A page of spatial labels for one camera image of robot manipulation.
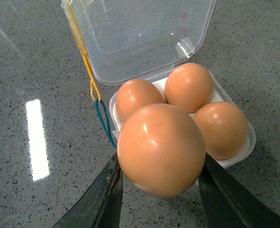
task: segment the egg carton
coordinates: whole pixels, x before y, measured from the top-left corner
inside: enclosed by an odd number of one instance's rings
[[[170,75],[170,73],[173,70],[174,69],[170,69],[166,72],[162,72],[160,74],[146,78],[146,80],[150,81],[161,92],[163,98],[164,98],[165,83],[167,81],[168,76]],[[232,103],[235,105],[235,103],[232,101],[232,99],[229,97],[229,95],[224,91],[224,89],[216,81],[216,79],[214,78],[214,76],[212,75],[211,72],[210,72],[210,74],[211,74],[213,82],[214,82],[214,90],[213,90],[212,98],[209,101],[209,103],[216,102],[216,101],[226,101],[226,102],[229,102],[229,103]],[[120,122],[118,113],[116,111],[116,106],[115,106],[116,96],[117,96],[117,92],[110,99],[109,109],[110,109],[112,121],[116,128],[112,133],[118,140],[119,133],[122,128],[122,123]],[[195,115],[195,113],[191,113],[189,115],[191,117],[193,117]],[[240,149],[240,151],[230,159],[217,160],[217,162],[225,169],[236,164],[237,162],[242,161],[243,159],[245,159],[252,153],[255,143],[256,143],[256,136],[255,136],[255,130],[249,121],[248,121],[248,126],[249,126],[249,134],[247,136],[247,139],[246,139],[243,147]]]

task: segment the egg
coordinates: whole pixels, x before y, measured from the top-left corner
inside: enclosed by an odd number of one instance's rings
[[[193,118],[203,134],[206,152],[215,160],[235,156],[247,139],[248,121],[244,113],[231,103],[209,103]]]
[[[164,102],[162,94],[151,82],[137,78],[120,87],[115,107],[119,120],[123,124],[139,108]]]
[[[210,101],[213,89],[212,76],[204,66],[186,63],[169,75],[164,96],[168,104],[187,113],[194,113]]]
[[[127,119],[117,153],[123,173],[136,188],[167,198],[197,180],[205,163],[205,142],[186,112],[169,104],[151,104]]]

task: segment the egg shell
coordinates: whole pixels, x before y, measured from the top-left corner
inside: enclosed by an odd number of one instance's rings
[[[173,197],[195,183],[205,163],[205,143],[186,112],[169,104],[135,111],[123,125],[117,145],[126,178],[139,190]]]
[[[187,113],[194,113],[210,101],[213,89],[213,79],[204,66],[186,63],[169,75],[164,96],[168,104]]]
[[[151,82],[136,78],[120,87],[115,105],[119,119],[124,123],[139,108],[164,102],[162,94]]]
[[[248,121],[243,112],[228,102],[212,102],[194,115],[205,139],[206,152],[216,160],[235,156],[248,136]]]

